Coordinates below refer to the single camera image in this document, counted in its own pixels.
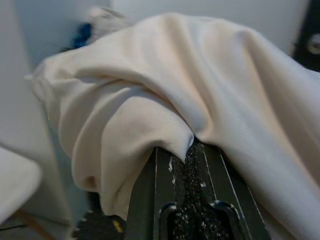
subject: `silver knob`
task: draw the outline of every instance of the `silver knob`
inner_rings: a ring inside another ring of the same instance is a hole
[[[314,34],[310,37],[306,48],[310,53],[320,55],[320,33]]]

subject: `gray floor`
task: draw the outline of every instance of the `gray floor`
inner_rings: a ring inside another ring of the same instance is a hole
[[[34,219],[47,230],[56,240],[69,240],[67,238],[68,226],[61,225],[55,222],[44,220],[41,218],[34,217]],[[23,224],[21,221],[15,218],[9,218],[3,224],[0,225],[0,229],[13,227]],[[0,231],[0,240],[43,240],[36,232],[28,227],[14,228],[10,230]]]

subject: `cream fabric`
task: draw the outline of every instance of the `cream fabric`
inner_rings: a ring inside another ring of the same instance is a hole
[[[46,59],[33,90],[106,214],[126,218],[153,147],[183,159],[194,134],[295,238],[320,239],[320,77],[258,32],[156,16]]]

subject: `blue object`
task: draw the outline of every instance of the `blue object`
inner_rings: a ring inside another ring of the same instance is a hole
[[[78,49],[87,45],[87,40],[78,35],[73,39],[72,48]]]
[[[85,39],[88,40],[91,37],[92,26],[90,23],[83,23],[80,25],[78,33]]]
[[[92,25],[83,23],[78,28],[77,36],[72,41],[72,48],[78,49],[87,45],[87,40],[91,37]]]

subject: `white wall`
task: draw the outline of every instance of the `white wall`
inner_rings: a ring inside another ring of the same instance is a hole
[[[165,12],[224,18],[261,32],[286,53],[293,50],[309,0],[113,0],[134,21]]]
[[[69,47],[92,5],[109,0],[13,0],[32,67]]]
[[[30,66],[11,0],[0,3],[0,35],[0,146],[34,159],[45,173],[27,210],[64,221],[70,214],[44,116],[24,80]]]

